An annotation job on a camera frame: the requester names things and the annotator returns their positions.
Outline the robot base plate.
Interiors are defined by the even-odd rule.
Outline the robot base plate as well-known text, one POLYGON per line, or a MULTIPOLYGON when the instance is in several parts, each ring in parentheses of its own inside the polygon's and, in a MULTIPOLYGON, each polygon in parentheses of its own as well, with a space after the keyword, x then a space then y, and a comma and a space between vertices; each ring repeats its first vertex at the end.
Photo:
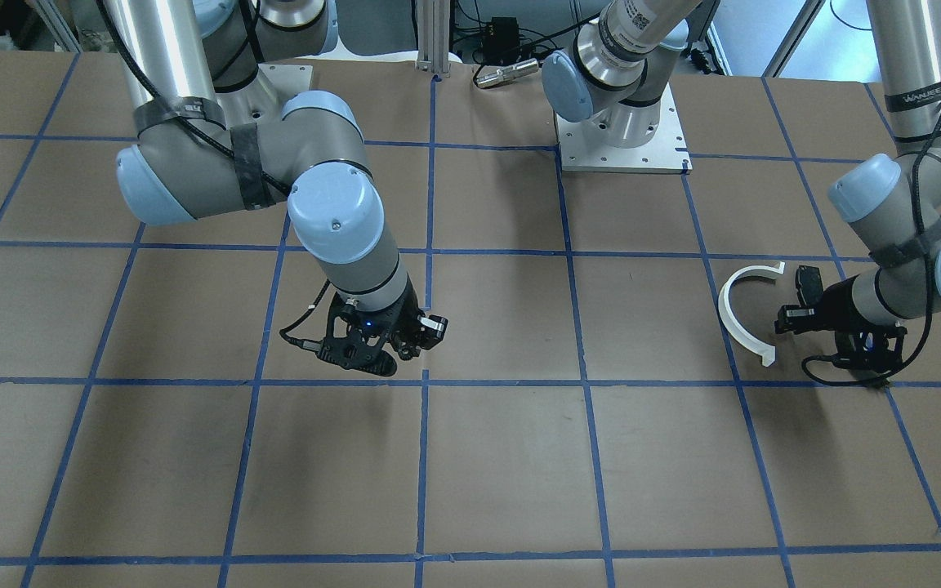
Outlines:
POLYGON ((569 172, 686 174, 689 149, 670 86, 647 107, 617 103, 585 122, 554 116, 561 167, 569 172))
POLYGON ((242 90, 250 114, 277 113, 292 97, 311 89, 313 77, 310 65, 259 64, 256 77, 242 90))

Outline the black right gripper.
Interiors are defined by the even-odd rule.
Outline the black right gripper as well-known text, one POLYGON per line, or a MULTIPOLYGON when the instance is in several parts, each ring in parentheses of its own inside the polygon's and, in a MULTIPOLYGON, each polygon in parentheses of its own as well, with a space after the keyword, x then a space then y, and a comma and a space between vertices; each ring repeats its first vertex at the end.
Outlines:
POLYGON ((397 371, 397 360, 385 345, 389 344, 400 360, 408 361, 440 343, 447 327, 447 318, 423 313, 415 292, 400 294, 380 311, 360 310, 336 293, 330 301, 317 358, 347 371, 389 377, 397 371))

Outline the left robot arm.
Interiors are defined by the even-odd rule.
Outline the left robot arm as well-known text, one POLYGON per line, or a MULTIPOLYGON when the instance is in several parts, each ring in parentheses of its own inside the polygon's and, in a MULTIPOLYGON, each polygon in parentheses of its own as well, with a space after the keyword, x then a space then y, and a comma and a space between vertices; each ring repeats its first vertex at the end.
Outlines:
MULTIPOLYGON (((694 1, 612 1, 542 64, 555 115, 571 123, 654 104, 670 77, 661 50, 687 41, 694 1)), ((829 187, 827 197, 867 247, 875 268, 824 287, 812 265, 796 269, 794 305, 774 320, 777 334, 832 332, 836 350, 803 358, 843 371, 888 377, 914 361, 903 351, 905 323, 925 326, 941 312, 941 1, 867 2, 896 155, 878 153, 829 187)))

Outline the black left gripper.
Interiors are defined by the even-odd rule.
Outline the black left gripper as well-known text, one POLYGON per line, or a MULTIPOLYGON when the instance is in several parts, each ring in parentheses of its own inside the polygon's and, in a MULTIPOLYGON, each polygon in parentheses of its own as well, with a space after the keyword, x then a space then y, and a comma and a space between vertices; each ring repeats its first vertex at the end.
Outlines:
POLYGON ((836 353, 832 356, 809 356, 801 361, 806 376, 813 376, 811 362, 829 363, 834 368, 852 372, 895 373, 907 365, 903 360, 903 343, 907 329, 901 325, 878 325, 864 318, 852 298, 853 279, 824 288, 821 301, 815 306, 781 306, 774 331, 832 331, 836 353))

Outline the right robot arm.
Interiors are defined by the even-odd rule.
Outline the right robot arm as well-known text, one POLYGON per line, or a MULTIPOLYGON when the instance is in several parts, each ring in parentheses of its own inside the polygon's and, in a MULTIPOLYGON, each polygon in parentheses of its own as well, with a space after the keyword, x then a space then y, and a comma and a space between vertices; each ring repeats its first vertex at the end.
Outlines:
POLYGON ((397 361, 433 349, 448 321, 426 315, 388 227, 368 166, 363 132, 345 101, 307 90, 254 105, 247 115, 225 107, 225 86, 213 68, 237 64, 208 59, 216 38, 246 38, 258 29, 296 31, 295 2, 100 1, 130 71, 134 145, 116 157, 116 177, 128 208, 150 226, 175 225, 238 211, 287 206, 292 229, 316 258, 329 302, 318 340, 279 334, 288 344, 347 371, 392 376, 397 361))

